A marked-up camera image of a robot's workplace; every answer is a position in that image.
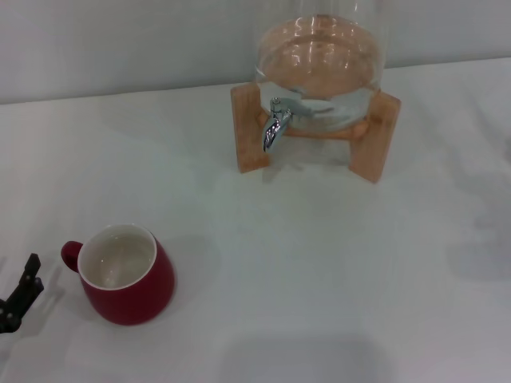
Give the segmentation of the red ceramic cup white inside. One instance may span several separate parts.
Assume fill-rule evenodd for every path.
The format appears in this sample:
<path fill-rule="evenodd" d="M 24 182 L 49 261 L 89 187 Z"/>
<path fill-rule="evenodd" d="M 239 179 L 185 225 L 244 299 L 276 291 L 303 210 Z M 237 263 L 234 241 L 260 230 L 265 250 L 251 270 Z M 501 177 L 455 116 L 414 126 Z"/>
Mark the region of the red ceramic cup white inside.
<path fill-rule="evenodd" d="M 79 275 L 93 308 L 118 325 L 155 318 L 170 302 L 176 284 L 160 242 L 135 224 L 110 225 L 85 243 L 69 241 L 61 258 Z"/>

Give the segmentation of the chrome dispenser faucet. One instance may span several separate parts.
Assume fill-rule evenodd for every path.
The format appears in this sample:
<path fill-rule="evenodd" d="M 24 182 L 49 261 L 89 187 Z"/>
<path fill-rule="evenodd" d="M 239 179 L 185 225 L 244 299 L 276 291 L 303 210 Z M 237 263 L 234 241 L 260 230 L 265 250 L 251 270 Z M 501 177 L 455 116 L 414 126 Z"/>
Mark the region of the chrome dispenser faucet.
<path fill-rule="evenodd" d="M 262 147 L 269 153 L 274 143 L 286 132 L 294 116 L 292 99 L 274 97 L 270 103 L 270 116 L 263 128 Z"/>

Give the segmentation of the wooden dispenser stand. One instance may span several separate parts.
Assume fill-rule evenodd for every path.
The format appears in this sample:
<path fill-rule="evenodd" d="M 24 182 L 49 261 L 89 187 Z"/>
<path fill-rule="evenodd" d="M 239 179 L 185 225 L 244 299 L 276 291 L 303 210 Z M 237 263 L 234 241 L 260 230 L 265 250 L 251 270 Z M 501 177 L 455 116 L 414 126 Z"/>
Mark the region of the wooden dispenser stand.
<path fill-rule="evenodd" d="M 231 89 L 232 118 L 236 140 L 236 157 L 240 172 L 251 172 L 270 165 L 263 151 L 263 128 L 270 111 L 261 106 L 260 88 L 252 82 Z M 382 177 L 402 102 L 381 91 L 370 103 L 367 115 L 346 128 L 330 132 L 312 132 L 295 128 L 292 123 L 282 136 L 316 140 L 345 140 L 350 143 L 349 169 L 376 184 Z M 299 109 L 293 105 L 294 116 Z"/>

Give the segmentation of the clear glass drink dispenser jar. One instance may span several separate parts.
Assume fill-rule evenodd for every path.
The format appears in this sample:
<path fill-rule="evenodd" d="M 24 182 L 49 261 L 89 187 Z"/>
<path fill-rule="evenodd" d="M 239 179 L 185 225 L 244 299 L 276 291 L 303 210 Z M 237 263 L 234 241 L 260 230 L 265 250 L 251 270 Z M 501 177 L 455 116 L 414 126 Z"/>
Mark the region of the clear glass drink dispenser jar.
<path fill-rule="evenodd" d="M 258 0 L 255 80 L 261 105 L 294 100 L 296 128 L 363 119 L 380 88 L 393 0 Z"/>

